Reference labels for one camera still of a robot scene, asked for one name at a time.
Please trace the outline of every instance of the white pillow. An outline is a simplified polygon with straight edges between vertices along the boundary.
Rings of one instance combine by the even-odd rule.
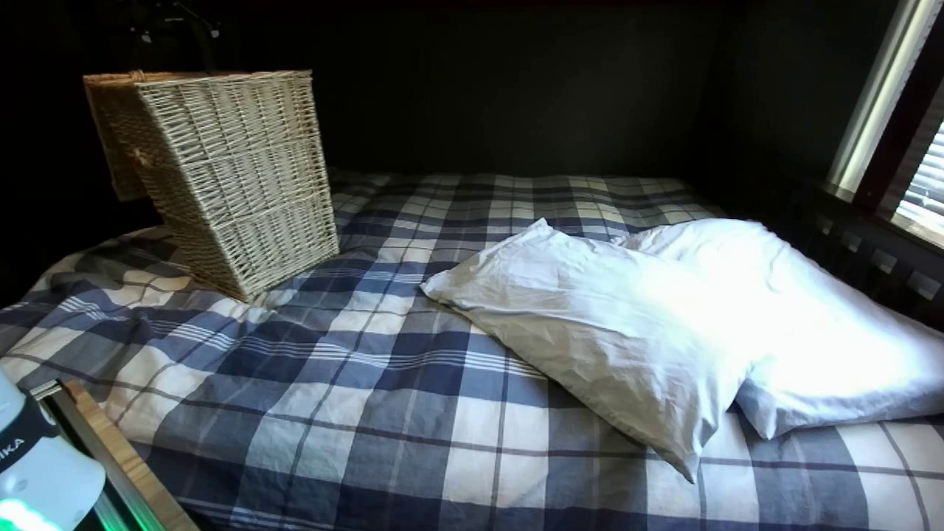
[[[777,292],[787,336],[738,397],[760,438],[944,413],[944,336],[871,302],[760,224],[668,224],[625,246],[679,261],[716,285]]]
[[[772,335],[750,314],[721,314],[721,299],[756,292],[721,292],[668,261],[572,240],[544,220],[429,277],[421,292],[461,310],[688,481]]]

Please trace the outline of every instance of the plaid comforter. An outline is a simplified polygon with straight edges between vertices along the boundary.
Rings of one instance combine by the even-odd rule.
[[[163,229],[64,258],[0,314],[0,366],[79,379],[206,528],[944,527],[942,420],[760,442],[732,412],[688,484],[417,289],[533,220],[716,212],[679,180],[353,174],[333,208],[342,255],[259,305],[191,288]]]

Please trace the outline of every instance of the blue plaid bedspread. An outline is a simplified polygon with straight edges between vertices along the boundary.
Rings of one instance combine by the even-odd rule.
[[[342,255],[259,305],[191,288],[163,229],[70,255],[0,314],[0,366],[79,379],[206,528],[944,527],[942,420],[760,442],[732,412],[688,484],[417,289],[533,220],[716,212],[679,180],[347,174],[333,208]]]

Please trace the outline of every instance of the wicker basket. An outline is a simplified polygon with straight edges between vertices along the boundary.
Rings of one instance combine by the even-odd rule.
[[[119,198],[153,201],[201,288],[250,302],[337,255],[308,71],[82,84]]]

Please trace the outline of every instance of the window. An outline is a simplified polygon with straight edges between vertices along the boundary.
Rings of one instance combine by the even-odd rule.
[[[833,170],[833,193],[944,249],[944,0],[899,0]]]

